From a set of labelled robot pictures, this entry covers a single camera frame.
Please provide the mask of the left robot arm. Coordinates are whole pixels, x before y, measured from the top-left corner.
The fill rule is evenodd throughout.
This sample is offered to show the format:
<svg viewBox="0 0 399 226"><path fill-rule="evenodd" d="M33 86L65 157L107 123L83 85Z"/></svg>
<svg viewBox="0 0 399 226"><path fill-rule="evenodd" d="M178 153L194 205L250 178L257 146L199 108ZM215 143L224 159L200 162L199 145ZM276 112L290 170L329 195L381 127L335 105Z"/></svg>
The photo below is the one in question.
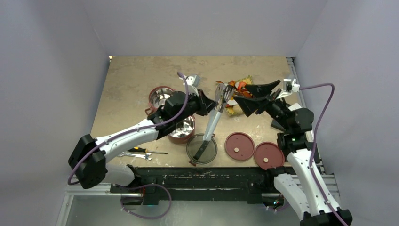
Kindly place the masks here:
<svg viewBox="0 0 399 226"><path fill-rule="evenodd" d="M206 116L216 106L217 101L201 89L190 94L174 91L163 105L134 126L103 137L83 135L68 159L72 169L68 184L80 184L84 189L100 184L111 172L106 166L110 160L135 146L166 137L179 122L194 114Z"/></svg>

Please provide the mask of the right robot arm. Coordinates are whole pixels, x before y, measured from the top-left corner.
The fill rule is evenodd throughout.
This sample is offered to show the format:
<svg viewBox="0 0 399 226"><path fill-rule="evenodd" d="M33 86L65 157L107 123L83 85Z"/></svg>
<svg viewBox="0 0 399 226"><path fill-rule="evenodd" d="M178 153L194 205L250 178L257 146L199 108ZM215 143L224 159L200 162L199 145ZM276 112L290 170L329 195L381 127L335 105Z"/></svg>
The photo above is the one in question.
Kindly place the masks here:
<svg viewBox="0 0 399 226"><path fill-rule="evenodd" d="M283 167L269 169L264 179L265 188L279 191L296 212L302 226L349 226L352 215L341 208L335 200L314 162L316 138L309 141L306 133L315 132L312 128L314 113L302 106L288 106L284 94L290 95L299 86L289 82L284 89L273 91L280 81L263 85L247 84L244 88L251 98L235 96L246 116L253 113L268 113L284 132L277 134L277 145L291 164L300 185L292 181L292 176Z"/></svg>

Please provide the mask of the metal serving tongs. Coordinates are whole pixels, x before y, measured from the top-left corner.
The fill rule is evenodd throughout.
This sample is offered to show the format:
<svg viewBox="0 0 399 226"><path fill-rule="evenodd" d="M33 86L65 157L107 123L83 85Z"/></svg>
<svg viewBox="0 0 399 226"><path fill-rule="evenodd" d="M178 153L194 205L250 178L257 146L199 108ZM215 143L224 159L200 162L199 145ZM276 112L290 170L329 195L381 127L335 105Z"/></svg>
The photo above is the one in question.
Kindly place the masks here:
<svg viewBox="0 0 399 226"><path fill-rule="evenodd" d="M226 108L227 102L231 99L234 94L235 87L229 83L216 83L215 89L215 101L217 102L216 107L209 114L209 121L207 124L206 131L203 136L203 141L210 141L212 135L216 129L216 126L220 120L220 117Z"/></svg>

